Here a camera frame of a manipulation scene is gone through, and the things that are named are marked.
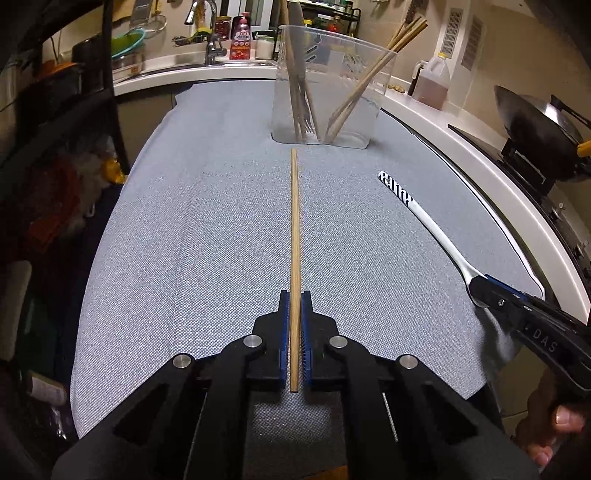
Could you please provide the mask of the right hand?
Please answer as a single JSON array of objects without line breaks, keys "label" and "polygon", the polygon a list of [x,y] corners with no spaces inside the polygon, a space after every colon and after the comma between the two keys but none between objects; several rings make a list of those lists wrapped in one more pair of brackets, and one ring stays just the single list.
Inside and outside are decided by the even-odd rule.
[{"label": "right hand", "polygon": [[590,404],[559,404],[558,381],[546,369],[527,401],[527,415],[516,427],[514,443],[538,467],[546,467],[559,440],[581,434],[590,419]]}]

